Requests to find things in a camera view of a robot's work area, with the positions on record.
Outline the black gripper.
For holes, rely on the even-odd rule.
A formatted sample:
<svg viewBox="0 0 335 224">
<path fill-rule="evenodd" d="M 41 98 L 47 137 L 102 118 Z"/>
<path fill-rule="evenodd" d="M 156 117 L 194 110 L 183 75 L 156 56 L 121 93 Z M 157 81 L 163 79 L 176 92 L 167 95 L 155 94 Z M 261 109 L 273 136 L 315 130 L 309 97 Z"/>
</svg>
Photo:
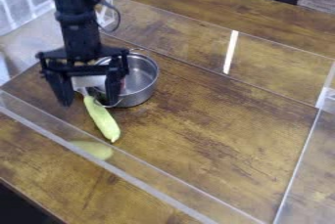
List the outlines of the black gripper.
<svg viewBox="0 0 335 224">
<path fill-rule="evenodd" d="M 129 55 L 128 48 L 108 46 L 102 46 L 93 57 L 72 58 L 65 48 L 39 52 L 35 57 L 39 59 L 41 73 L 61 105 L 69 107 L 74 102 L 76 91 L 70 77 L 106 75 L 106 99 L 108 104 L 114 106 L 120 101 L 124 80 L 129 73 Z"/>
</svg>

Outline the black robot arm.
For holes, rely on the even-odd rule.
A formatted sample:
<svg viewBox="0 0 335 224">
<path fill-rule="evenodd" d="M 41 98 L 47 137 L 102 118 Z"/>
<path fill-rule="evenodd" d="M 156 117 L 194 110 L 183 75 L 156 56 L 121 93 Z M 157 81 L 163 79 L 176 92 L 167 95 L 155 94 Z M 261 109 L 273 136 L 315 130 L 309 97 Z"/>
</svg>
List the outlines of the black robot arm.
<svg viewBox="0 0 335 224">
<path fill-rule="evenodd" d="M 76 98 L 74 77 L 105 76 L 108 105 L 118 103 L 122 79 L 131 73 L 131 50 L 104 45 L 96 6 L 102 0 L 54 0 L 55 20 L 61 24 L 64 46 L 38 52 L 42 77 L 64 106 Z"/>
</svg>

